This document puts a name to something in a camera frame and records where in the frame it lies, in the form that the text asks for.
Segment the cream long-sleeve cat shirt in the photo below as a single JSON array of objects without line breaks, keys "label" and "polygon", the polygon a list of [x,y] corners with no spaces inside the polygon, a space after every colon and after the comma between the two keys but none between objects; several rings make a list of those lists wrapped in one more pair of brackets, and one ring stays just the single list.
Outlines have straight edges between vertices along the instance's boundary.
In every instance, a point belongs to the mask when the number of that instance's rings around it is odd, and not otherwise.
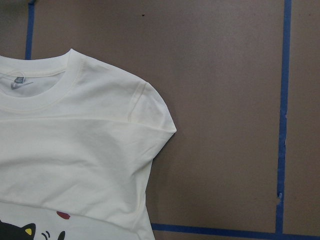
[{"label": "cream long-sleeve cat shirt", "polygon": [[73,49],[0,59],[0,237],[152,240],[146,187],[176,132],[146,81]]}]

